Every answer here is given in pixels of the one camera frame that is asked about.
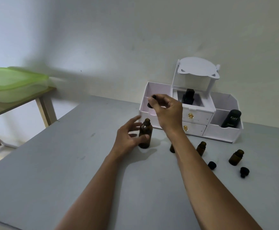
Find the wall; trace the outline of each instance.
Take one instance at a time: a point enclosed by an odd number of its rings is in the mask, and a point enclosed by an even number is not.
[[[187,56],[221,64],[243,121],[279,127],[279,0],[0,0],[0,66],[54,77],[58,117],[89,94],[139,103]],[[0,117],[3,138],[42,128],[34,102]]]

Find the transparent plastic bin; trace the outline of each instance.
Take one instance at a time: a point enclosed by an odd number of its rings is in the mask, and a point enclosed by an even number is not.
[[[49,77],[29,71],[0,68],[0,102],[15,102],[48,88]]]

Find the person's left hand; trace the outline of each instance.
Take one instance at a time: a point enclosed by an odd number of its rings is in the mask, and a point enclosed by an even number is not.
[[[137,134],[129,134],[130,131],[139,131],[141,123],[135,123],[135,121],[139,120],[140,117],[140,115],[135,116],[118,129],[111,154],[116,155],[117,158],[122,158],[124,155],[132,151],[135,146],[138,146],[140,143],[145,143],[149,139],[149,135],[135,137]]]

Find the forearm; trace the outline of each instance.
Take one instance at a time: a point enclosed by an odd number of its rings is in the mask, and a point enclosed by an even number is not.
[[[261,229],[220,182],[181,130],[172,142],[191,205],[204,230]]]
[[[103,230],[107,228],[118,163],[118,160],[111,154],[106,157],[56,230]]]

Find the small amber bottle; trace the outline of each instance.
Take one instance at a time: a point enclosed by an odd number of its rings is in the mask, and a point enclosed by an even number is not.
[[[138,146],[140,148],[148,148],[150,146],[150,141],[151,141],[151,135],[152,135],[152,130],[153,127],[150,123],[150,119],[145,119],[145,121],[141,124],[139,128],[139,135],[149,135],[149,140],[147,140],[145,143],[140,143]]]
[[[172,153],[176,153],[176,152],[175,152],[175,149],[174,149],[174,147],[173,147],[173,145],[170,146],[169,151],[171,151]]]
[[[238,151],[233,153],[233,155],[230,157],[229,163],[236,166],[243,158],[243,154],[244,154],[244,151],[239,149]]]
[[[198,145],[198,147],[197,147],[196,150],[197,150],[197,152],[199,153],[200,156],[203,155],[206,146],[207,146],[207,143],[204,142],[204,141],[202,141],[202,142]]]

